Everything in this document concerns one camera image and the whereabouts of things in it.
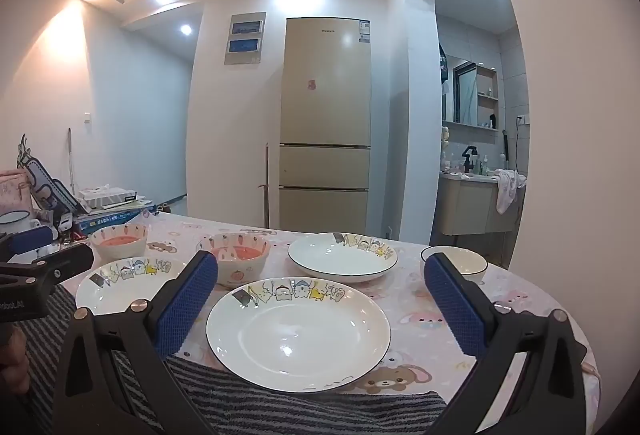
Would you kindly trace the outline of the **left hand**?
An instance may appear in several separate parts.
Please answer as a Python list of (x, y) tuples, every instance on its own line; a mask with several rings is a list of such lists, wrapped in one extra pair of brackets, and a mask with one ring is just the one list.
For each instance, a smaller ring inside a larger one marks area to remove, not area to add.
[(12, 395), (25, 395), (29, 390), (29, 360), (26, 337), (20, 328), (13, 327), (6, 346), (1, 347), (1, 376)]

